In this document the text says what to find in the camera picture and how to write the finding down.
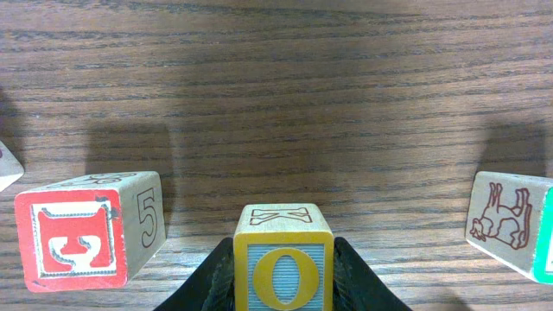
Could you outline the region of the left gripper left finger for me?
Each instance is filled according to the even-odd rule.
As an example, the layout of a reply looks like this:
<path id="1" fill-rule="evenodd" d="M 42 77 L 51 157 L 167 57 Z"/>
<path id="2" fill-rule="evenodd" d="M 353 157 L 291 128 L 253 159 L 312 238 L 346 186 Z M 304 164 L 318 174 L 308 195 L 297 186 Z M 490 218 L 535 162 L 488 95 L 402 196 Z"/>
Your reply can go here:
<path id="1" fill-rule="evenodd" d="M 234 311 L 232 238 L 224 238 L 155 311 Z"/>

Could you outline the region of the yellow O block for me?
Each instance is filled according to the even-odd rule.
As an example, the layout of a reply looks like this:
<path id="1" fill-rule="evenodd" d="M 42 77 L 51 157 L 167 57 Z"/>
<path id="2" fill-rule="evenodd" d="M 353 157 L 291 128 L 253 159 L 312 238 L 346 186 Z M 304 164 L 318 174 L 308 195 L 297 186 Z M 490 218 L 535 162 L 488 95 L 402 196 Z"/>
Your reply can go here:
<path id="1" fill-rule="evenodd" d="M 317 205 L 245 206 L 233 256 L 237 310 L 333 309 L 334 235 Z"/>

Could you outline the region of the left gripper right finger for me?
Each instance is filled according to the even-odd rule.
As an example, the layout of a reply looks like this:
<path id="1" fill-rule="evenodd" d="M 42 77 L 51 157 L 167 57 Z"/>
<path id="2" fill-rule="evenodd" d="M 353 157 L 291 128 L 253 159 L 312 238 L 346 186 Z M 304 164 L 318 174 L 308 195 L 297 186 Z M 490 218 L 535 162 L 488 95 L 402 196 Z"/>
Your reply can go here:
<path id="1" fill-rule="evenodd" d="M 334 239 L 333 311 L 410 311 L 342 237 Z"/>

